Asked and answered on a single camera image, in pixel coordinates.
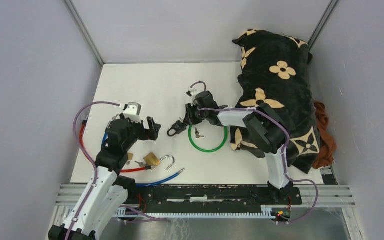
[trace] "brown cloth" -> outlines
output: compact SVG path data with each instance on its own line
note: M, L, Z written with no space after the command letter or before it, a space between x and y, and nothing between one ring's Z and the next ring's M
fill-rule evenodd
M332 165L334 157L332 154L337 150L337 144L326 129L328 129L329 117L325 112L325 105L319 101L314 101L315 117L317 118L317 129L320 132L321 146L313 168L319 169Z

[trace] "small key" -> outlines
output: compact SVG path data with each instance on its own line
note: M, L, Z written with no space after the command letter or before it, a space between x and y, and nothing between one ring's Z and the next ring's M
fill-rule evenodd
M139 164L139 167L141 167L141 168L148 166L146 163L143 163L143 162L138 162L138 161L134 161L134 162Z
M205 136L201 136L200 132L198 131L198 128L195 127L195 138L196 139L200 139L200 138L203 138L203 137L205 137Z

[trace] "black mounting plate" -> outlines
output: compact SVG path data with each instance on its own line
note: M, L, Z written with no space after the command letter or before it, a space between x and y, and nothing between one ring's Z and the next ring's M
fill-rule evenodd
M261 213L261 205L303 204L299 188L294 187L282 199L274 199L267 185L164 184L137 188L136 193L146 201L147 213ZM126 204L138 202L138 198L132 198Z

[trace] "beige flower print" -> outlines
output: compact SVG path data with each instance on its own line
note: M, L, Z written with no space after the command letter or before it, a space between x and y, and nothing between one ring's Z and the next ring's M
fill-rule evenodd
M240 61L240 65L242 66L242 69L244 69L245 65L247 64L247 57L249 57L256 48L253 47L249 49L248 51L245 51L245 47L242 47L242 61Z
M230 144L230 147L232 148L233 151L240 148L241 145L244 145L250 148L255 148L255 149L258 148L256 145L243 140L242 133L241 133L241 130L239 130L239 128L236 129L236 131L234 132L234 139L235 139L235 143Z
M298 156L320 153L319 144L317 143L313 127L311 127L310 131L304 136L292 138L290 141L293 142L298 149Z
M248 101L243 101L240 104L244 107L258 107L262 102L268 104L272 109L281 109L284 108L285 106L273 99L267 99L266 98L266 93L264 92L263 89L257 88L255 90L255 99L251 99Z
M283 80L288 80L291 76L297 75L295 70L292 67L288 67L285 61L278 61L277 66L271 66L269 70L274 74L279 74L279 78Z
M299 49L301 48L302 45L308 45L305 41L302 41L298 38L291 37L291 36L285 36L285 35L281 35L281 36L287 37L288 39L291 39L292 41L294 41L296 43L296 45L298 45Z
M243 36L243 35L247 35L247 36L249 36L249 35L251 35L251 34L255 34L256 33L256 31L254 30L254 29L250 29L250 30L248 30L248 31L246 31L244 34L242 34L241 36Z

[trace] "gray wall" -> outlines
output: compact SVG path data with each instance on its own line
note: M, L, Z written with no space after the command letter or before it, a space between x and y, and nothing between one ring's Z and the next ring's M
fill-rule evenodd
M73 0L106 63L239 61L247 29L310 39L329 0Z
M99 73L61 0L0 0L0 240L44 239Z
M310 66L367 239L384 239L384 1L341 1Z

